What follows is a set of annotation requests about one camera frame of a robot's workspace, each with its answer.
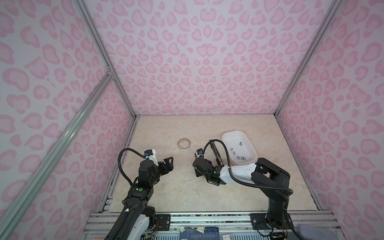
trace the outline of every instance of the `pink wallpaper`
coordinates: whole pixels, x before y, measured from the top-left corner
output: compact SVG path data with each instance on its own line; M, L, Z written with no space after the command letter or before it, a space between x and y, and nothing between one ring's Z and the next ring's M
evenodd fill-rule
M136 114L274 113L331 0L86 0Z
M384 236L383 12L346 1L278 119L348 240Z
M10 239L79 239L100 204L130 122L111 83Z
M71 0L0 3L0 218L105 75Z

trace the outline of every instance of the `beige table surface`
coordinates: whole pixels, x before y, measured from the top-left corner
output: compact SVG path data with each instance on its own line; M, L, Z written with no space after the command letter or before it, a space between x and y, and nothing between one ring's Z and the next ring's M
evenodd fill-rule
M226 132L240 130L245 133L258 157L264 157L286 170L290 175L291 196L289 210L317 210L304 179L296 165L284 136L273 115L237 116L143 116L137 124L130 147L144 153L155 149L158 161L172 156L174 169L160 178L148 205L157 212L206 212L206 211L265 211L268 198L260 189L237 183L215 186L206 179L196 177L192 163L194 153L210 139L222 139ZM191 147L181 151L177 142L188 138ZM225 151L216 143L223 161ZM205 156L214 165L210 147ZM142 159L132 152L127 154L124 171L133 181L138 176ZM127 196L128 182L119 176L110 212L121 212L121 201Z

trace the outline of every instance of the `black cable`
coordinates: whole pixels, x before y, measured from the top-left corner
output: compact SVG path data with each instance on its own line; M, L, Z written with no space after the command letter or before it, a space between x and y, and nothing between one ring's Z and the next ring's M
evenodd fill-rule
M287 192L287 198L286 198L286 201L285 201L285 206L284 206L284 217L288 223L288 226L291 228L292 232L300 239L300 240L304 240L296 231L295 231L295 227L293 226L292 222L290 222L289 220L289 217L288 217L288 211L287 211L287 208L288 208L288 203L289 203L289 196L293 194L293 190L290 189L290 188L285 188L285 187L273 187L273 186L267 186L267 185L260 185L260 184L250 184L250 183L247 183L247 182L243 182L243 181L240 181L238 180L237 178L235 178L232 174L232 170L231 170L231 164L230 164L230 160L229 160L229 153L228 153L228 149L227 147L225 146L224 142L222 142L221 140L218 140L218 139L213 139L213 140L210 140L204 147L204 150L203 150L203 155L205 154L205 150L207 149L207 147L209 146L209 144L211 142L219 142L223 145L224 147L224 150L225 150L225 154L227 155L227 164L228 164L228 171L229 171L229 175L231 176L231 178L241 184L241 185L244 185L244 186L247 186L247 187L255 187L255 188L263 188L263 189L273 189L273 190L279 190L279 191L284 191L284 192Z
M147 234L147 235L152 235L154 232L157 231L157 229L159 228L159 224L160 224L160 223L159 223L158 221L156 221L155 224L156 224L156 228L155 228L155 230L153 230L153 232L151 232L150 234Z
M124 209L127 209L128 208L127 203L125 201L122 201L122 203L124 205ZM122 226L124 225L125 221L127 220L127 217L128 217L128 212L124 212L124 215L123 215L119 225L117 226L116 230L111 234L110 240L114 240L116 238L116 236L118 235Z
M256 230L257 230L257 232L258 232L261 236L263 236L263 237L269 237L269 236L273 233L273 227L272 227L272 231L270 231L268 235L263 235L263 234L261 234L261 233L259 232L259 224L260 224L260 223L261 223L261 222L258 222L258 223L256 224Z
M135 180L133 180L132 185L135 184L138 179L139 179L139 177L136 177Z
M287 229L285 223L283 223L283 225L281 226L281 228L282 228L282 230L283 230L283 231L282 231L283 233L284 233L284 228L285 228L286 233L284 233L284 238L285 238L285 239L288 238L288 229Z
M145 157L143 155L141 155L139 152L137 152L136 150L132 149L132 148L124 148L123 150L120 151L119 153L119 156L118 156L118 167L119 167L119 171L121 173L121 175L129 182L129 185L132 186L132 181L129 179L129 177L125 174L125 172L123 171L122 167L121 167L121 157L122 157L122 154L125 152L125 151L131 151L131 152L134 152L136 153L137 155L139 155L140 157L144 158Z
M295 227L293 226L293 223L292 221L290 220L290 217L288 216L288 211L287 211L287 208L288 208L288 202L289 202L289 197L287 197L287 200L285 201L285 206L284 206L284 217L285 217L285 220L287 221L288 223L288 226L290 227L290 229L292 230L292 232L300 239L300 240L304 240L295 230Z
M221 140L218 140L218 139L213 139L213 140L210 140L204 147L204 150L203 150L203 155L205 153L205 150L207 149L207 147L209 146L209 144L211 142L219 142L223 145L224 149L225 149L225 154L227 155L227 164L228 164L228 171L229 171L229 175L231 176L231 178L241 184L241 185L244 185L244 186L247 186L247 187L254 187L254 188L260 188L260 189L270 189L270 190L279 190L279 191L284 191L284 192L287 192L287 197L289 197L290 195L293 194L293 190L290 189L290 188L285 188L285 187L274 187L274 186L267 186L267 185L261 185L261 184L251 184L251 183L247 183L247 182L243 182L241 180L238 180L237 178L235 178L232 174L232 169L231 169L231 164L230 164L230 160L229 160L229 153L228 153L228 149L227 147L225 146L224 142L222 142Z

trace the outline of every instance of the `black mounting bracket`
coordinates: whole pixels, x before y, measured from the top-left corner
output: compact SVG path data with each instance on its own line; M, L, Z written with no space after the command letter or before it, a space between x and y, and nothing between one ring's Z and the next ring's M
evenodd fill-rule
M158 231L169 231L170 214L156 214L156 221L159 222Z
M266 224L265 214L250 214L253 230L271 230Z

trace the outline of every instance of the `white plastic tray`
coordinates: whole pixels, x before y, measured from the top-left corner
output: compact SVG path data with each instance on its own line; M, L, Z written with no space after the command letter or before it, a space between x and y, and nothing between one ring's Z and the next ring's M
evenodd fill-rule
M223 134L222 139L233 163L245 165L257 161L257 153L242 131L235 130L226 132Z

